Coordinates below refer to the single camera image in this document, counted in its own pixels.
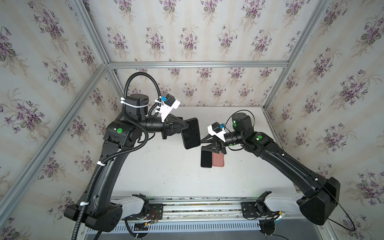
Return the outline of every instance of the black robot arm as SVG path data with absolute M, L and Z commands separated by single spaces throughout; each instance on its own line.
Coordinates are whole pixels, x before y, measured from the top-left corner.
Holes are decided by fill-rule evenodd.
M 240 144 L 247 152 L 266 160 L 289 178 L 305 195 L 297 201 L 301 213 L 311 222 L 323 225 L 339 200 L 340 183 L 333 177 L 325 179 L 298 162 L 273 139 L 263 132 L 255 132 L 251 118 L 245 113 L 232 116 L 235 131 L 224 134 L 224 139 L 208 135 L 201 143 L 211 143 L 202 147 L 202 151 L 226 153 L 225 147 Z M 212 125 L 218 133 L 222 131 L 219 123 Z

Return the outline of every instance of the pink phone case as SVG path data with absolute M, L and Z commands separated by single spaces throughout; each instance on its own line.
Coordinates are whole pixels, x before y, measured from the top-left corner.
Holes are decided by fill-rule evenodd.
M 224 153 L 212 153 L 212 166 L 224 167 Z

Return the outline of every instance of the smartphone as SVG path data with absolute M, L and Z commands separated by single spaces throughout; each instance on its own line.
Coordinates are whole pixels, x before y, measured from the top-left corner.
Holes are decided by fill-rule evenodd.
M 199 121 L 197 118 L 191 118 L 184 122 L 189 125 L 187 129 L 181 131 L 185 149 L 200 146 Z
M 212 166 L 224 167 L 224 153 L 212 153 Z
M 201 151 L 201 167 L 212 167 L 212 153 L 208 151 Z

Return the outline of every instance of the black smartphone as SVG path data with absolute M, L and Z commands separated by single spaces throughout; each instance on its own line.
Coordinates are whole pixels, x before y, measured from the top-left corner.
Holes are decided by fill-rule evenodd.
M 212 152 L 201 151 L 201 167 L 212 167 Z
M 191 118 L 184 122 L 189 125 L 187 129 L 181 131 L 185 149 L 200 146 L 199 121 L 197 118 Z

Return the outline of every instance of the ventilation grille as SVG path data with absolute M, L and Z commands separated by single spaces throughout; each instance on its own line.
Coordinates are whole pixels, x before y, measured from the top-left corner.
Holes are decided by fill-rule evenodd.
M 205 221 L 205 222 L 158 222 L 150 225 L 148 231 L 134 230 L 134 223 L 128 224 L 134 233 L 161 233 L 161 232 L 214 232 L 214 231 L 243 231 L 260 230 L 258 220 L 244 221 Z M 88 228 L 87 233 L 96 234 L 96 230 Z M 124 223 L 119 223 L 109 233 L 128 232 Z

